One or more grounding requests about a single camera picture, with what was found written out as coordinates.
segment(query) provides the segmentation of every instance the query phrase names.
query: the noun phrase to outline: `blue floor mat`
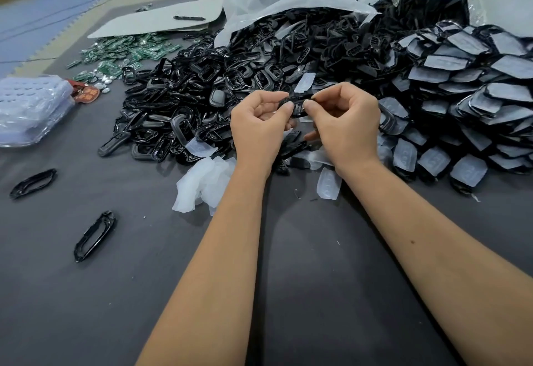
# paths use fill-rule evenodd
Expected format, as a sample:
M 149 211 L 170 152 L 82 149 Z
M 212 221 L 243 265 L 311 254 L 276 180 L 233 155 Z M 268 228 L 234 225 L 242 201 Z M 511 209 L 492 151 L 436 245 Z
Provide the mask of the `blue floor mat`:
M 0 78 L 10 74 L 21 64 L 1 62 L 28 60 L 97 1 L 16 0 L 0 5 Z

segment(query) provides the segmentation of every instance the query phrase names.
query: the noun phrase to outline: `hand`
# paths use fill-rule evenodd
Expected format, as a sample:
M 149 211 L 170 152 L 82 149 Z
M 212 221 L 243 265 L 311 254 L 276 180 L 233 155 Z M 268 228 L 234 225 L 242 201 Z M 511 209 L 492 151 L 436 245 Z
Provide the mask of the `hand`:
M 237 150 L 239 167 L 259 170 L 265 179 L 270 174 L 283 140 L 283 131 L 290 129 L 294 104 L 278 103 L 288 93 L 257 90 L 231 111 L 231 133 Z
M 374 96 L 342 82 L 317 92 L 303 107 L 318 130 L 306 134 L 305 139 L 321 138 L 341 177 L 349 169 L 379 163 L 376 140 L 380 111 Z

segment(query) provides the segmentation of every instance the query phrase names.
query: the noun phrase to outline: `person's right hand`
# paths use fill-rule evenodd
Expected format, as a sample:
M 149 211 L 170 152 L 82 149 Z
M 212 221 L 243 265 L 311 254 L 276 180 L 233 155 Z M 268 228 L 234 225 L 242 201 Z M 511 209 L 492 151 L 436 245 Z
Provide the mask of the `person's right hand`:
M 349 82 L 342 82 L 317 92 L 303 107 L 318 130 L 306 134 L 305 139 L 322 140 L 341 177 L 350 169 L 379 163 L 380 111 L 376 97 Z

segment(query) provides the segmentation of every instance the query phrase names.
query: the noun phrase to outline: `table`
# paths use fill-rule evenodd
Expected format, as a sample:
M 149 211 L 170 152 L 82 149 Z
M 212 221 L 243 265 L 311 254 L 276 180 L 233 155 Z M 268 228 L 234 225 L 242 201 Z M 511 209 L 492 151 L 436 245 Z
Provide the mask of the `table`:
M 49 73 L 72 76 L 77 71 L 64 66 L 91 42 L 82 37 Z M 205 205 L 170 209 L 186 168 L 134 161 L 128 152 L 97 156 L 124 99 L 122 84 L 111 88 L 40 144 L 0 150 L 3 365 L 133 364 L 209 224 Z M 9 200 L 13 184 L 51 167 L 59 172 L 53 186 Z M 294 170 L 268 182 L 248 364 L 462 364 L 348 188 L 337 201 L 315 200 L 318 176 Z M 412 187 L 533 274 L 533 177 L 490 174 L 480 202 L 446 180 Z M 117 214 L 115 231 L 74 263 L 75 243 L 105 210 Z

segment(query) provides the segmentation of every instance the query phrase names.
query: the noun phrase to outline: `forearm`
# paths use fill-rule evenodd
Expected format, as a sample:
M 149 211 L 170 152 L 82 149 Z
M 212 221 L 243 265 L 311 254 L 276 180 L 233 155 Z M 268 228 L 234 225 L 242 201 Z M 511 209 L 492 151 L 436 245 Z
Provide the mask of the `forearm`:
M 470 365 L 533 362 L 533 280 L 477 242 L 385 167 L 346 182 Z
M 265 181 L 237 165 L 137 365 L 244 363 Z

